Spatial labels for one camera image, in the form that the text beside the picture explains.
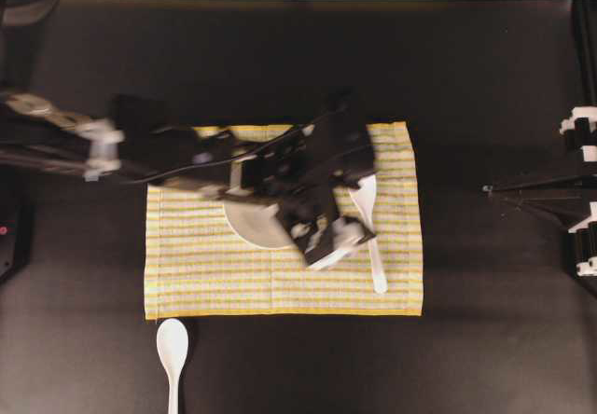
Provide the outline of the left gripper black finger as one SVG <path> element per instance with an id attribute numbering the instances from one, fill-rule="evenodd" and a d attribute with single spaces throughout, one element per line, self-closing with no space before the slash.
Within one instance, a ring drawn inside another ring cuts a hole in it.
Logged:
<path id="1" fill-rule="evenodd" d="M 372 169 L 337 169 L 332 173 L 332 182 L 334 187 L 359 189 L 361 187 L 360 181 L 372 174 Z"/>

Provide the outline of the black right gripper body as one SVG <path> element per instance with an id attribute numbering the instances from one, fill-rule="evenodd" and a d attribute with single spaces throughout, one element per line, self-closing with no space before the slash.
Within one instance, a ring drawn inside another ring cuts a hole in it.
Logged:
<path id="1" fill-rule="evenodd" d="M 596 274 L 596 108 L 578 106 L 562 120 L 562 157 L 529 172 L 488 184 L 489 196 L 546 214 L 568 233 L 578 276 Z"/>

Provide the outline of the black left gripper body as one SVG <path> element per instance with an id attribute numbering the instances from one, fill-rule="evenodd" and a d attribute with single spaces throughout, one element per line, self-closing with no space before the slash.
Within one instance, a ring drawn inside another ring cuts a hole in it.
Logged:
<path id="1" fill-rule="evenodd" d="M 375 152 L 358 98 L 352 90 L 340 89 L 327 97 L 311 122 L 253 144 L 232 162 L 228 200 L 277 205 L 286 232 L 321 216 L 331 223 L 341 217 L 332 173 L 348 168 L 375 174 Z"/>

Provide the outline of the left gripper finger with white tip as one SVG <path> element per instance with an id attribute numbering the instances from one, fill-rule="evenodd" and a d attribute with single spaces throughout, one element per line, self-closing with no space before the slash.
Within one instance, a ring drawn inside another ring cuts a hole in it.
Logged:
<path id="1" fill-rule="evenodd" d="M 358 218 L 341 216 L 325 226 L 318 221 L 297 223 L 290 229 L 290 238 L 302 253 L 307 269 L 320 270 L 351 255 L 361 244 L 374 239 L 375 233 Z"/>

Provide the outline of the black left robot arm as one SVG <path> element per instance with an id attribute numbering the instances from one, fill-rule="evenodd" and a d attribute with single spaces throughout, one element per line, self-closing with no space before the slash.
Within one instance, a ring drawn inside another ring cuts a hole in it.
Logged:
<path id="1" fill-rule="evenodd" d="M 268 209 L 316 269 L 339 262 L 375 236 L 369 221 L 343 214 L 335 197 L 338 188 L 357 189 L 376 172 L 367 123 L 344 95 L 312 121 L 252 141 L 225 127 L 201 134 L 169 125 L 160 105 L 146 99 L 119 96 L 110 116 L 94 118 L 4 88 L 1 160 Z"/>

